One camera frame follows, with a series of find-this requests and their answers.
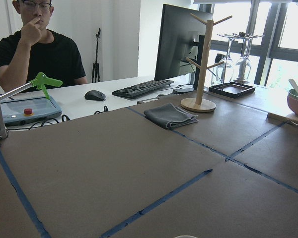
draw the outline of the microfiber cloth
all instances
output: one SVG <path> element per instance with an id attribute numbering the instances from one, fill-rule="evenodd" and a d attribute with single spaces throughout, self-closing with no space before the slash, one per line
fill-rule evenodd
<path id="1" fill-rule="evenodd" d="M 197 115 L 192 115 L 171 103 L 144 111 L 146 117 L 167 129 L 198 122 Z"/>

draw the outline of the computer keyboard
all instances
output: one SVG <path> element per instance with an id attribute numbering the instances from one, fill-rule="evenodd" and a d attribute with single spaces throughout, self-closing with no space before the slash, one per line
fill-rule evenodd
<path id="1" fill-rule="evenodd" d="M 116 90 L 112 92 L 112 94 L 119 97 L 135 99 L 150 91 L 161 88 L 165 85 L 170 85 L 171 83 L 173 83 L 173 81 L 167 80 L 167 79 L 160 80 L 160 81 L 151 80 L 151 81 L 136 84 L 127 88 Z"/>

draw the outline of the tripod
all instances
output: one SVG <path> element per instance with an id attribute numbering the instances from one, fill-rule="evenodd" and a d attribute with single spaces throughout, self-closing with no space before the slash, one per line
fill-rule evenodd
<path id="1" fill-rule="evenodd" d="M 95 76 L 95 82 L 96 82 L 96 78 L 98 78 L 98 82 L 99 81 L 99 63 L 97 62 L 97 58 L 98 58 L 98 39 L 100 38 L 100 28 L 98 29 L 98 33 L 96 34 L 96 59 L 95 59 L 95 63 L 93 63 L 93 72 L 92 72 L 92 76 L 91 76 L 91 82 L 94 82 L 94 76 Z"/>

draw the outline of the man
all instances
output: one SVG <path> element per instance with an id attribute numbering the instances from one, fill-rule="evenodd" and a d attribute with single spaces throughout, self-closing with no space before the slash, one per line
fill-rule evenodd
<path id="1" fill-rule="evenodd" d="M 0 41 L 0 86 L 4 91 L 24 85 L 39 72 L 63 81 L 62 86 L 87 83 L 75 42 L 46 28 L 54 10 L 51 1 L 12 2 L 21 15 L 23 27 Z"/>

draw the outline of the eyeglasses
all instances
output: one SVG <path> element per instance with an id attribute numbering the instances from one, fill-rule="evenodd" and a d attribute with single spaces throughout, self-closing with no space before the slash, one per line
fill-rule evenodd
<path id="1" fill-rule="evenodd" d="M 35 3 L 29 0 L 22 0 L 22 2 L 25 5 L 26 9 L 33 10 L 35 8 L 35 5 L 38 5 L 42 12 L 48 12 L 50 10 L 50 7 L 52 6 L 52 4 L 46 2 Z"/>

